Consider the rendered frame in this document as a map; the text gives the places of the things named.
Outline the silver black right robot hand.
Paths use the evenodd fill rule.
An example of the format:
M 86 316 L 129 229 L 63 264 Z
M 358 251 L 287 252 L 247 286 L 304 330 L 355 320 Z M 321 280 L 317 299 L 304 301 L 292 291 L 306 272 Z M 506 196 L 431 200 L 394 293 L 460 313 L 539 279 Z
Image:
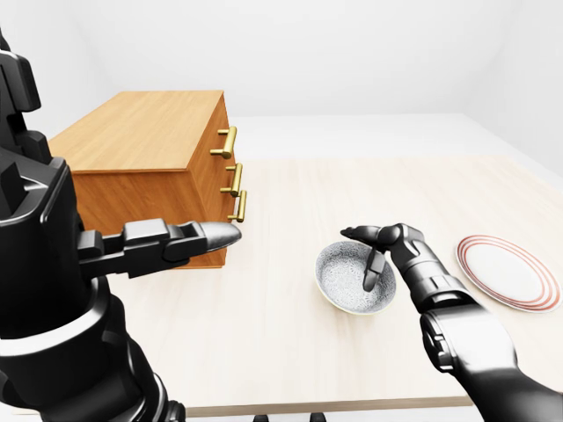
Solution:
M 371 292 L 379 282 L 386 265 L 385 253 L 391 254 L 392 263 L 406 280 L 406 273 L 415 266 L 430 263 L 440 266 L 438 257 L 426 244 L 424 235 L 404 223 L 377 227 L 360 225 L 343 229 L 341 235 L 368 245 L 371 250 L 364 269 L 362 288 Z

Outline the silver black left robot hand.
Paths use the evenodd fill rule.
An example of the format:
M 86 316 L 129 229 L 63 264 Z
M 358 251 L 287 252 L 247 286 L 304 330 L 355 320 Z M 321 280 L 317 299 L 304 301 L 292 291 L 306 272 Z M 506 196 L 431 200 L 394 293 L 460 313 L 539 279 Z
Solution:
M 26 127 L 39 107 L 29 61 L 0 31 L 0 400 L 20 407 L 153 382 L 107 275 L 171 269 L 241 237 L 226 222 L 85 230 L 69 166 Z

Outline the grey patterned bowl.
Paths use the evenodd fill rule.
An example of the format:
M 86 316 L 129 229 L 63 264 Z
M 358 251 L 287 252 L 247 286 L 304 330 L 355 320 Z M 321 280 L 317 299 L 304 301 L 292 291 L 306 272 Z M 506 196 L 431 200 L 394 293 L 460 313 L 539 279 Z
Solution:
M 386 263 L 370 291 L 362 283 L 371 248 L 352 241 L 326 246 L 317 257 L 315 275 L 324 297 L 336 308 L 354 315 L 374 315 L 387 308 L 396 294 L 396 279 Z

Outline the wooden cabinet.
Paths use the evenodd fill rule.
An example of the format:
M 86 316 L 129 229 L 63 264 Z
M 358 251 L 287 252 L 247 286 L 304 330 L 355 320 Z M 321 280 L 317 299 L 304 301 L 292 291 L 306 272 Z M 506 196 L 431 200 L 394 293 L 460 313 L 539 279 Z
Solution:
M 69 166 L 84 228 L 206 221 L 188 169 L 222 91 L 124 91 L 50 139 Z

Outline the white plate with red rings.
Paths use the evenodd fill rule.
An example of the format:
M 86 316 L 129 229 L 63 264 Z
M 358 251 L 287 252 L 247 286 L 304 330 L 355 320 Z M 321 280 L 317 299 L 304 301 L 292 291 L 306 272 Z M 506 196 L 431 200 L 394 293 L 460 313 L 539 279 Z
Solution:
M 563 306 L 563 286 L 549 267 L 523 247 L 497 236 L 470 235 L 457 262 L 481 291 L 511 308 L 548 313 Z

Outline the wooden drawer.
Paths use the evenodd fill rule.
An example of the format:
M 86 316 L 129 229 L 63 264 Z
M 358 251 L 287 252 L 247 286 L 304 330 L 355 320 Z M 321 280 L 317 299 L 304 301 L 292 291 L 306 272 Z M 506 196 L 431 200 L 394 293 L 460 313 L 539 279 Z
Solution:
M 212 149 L 217 129 L 226 123 L 229 124 L 223 93 L 218 95 L 213 112 L 209 115 L 206 123 L 207 125 L 190 160 L 188 169 L 193 173 L 201 201 L 208 206 L 216 187 L 216 169 L 209 151 Z
M 229 122 L 225 107 L 218 105 L 208 124 L 208 135 L 206 137 L 205 146 L 203 147 L 202 156 L 201 193 L 206 208 L 206 221 L 224 221 L 223 201 L 226 194 L 221 193 L 220 189 L 227 186 L 227 183 L 223 180 L 224 177 L 227 177 L 227 171 L 225 170 L 227 160 L 220 155 L 211 155 L 210 151 L 212 149 L 224 148 L 226 136 L 218 134 L 218 131 L 228 128 Z
M 218 129 L 228 129 L 229 127 L 229 124 L 226 123 Z M 220 149 L 223 146 L 224 141 L 224 136 L 216 135 L 212 149 Z M 220 188 L 230 186 L 231 184 L 233 173 L 231 171 L 226 171 L 225 167 L 236 164 L 234 150 L 233 156 L 230 159 L 223 159 L 220 156 L 211 156 L 211 158 L 213 159 L 213 164 L 216 167 L 217 176 L 216 187 L 213 191 L 213 199 L 216 200 L 214 203 L 214 210 L 216 211 L 214 221 L 229 222 L 230 220 L 227 216 L 231 214 L 234 198 L 228 193 L 221 193 Z

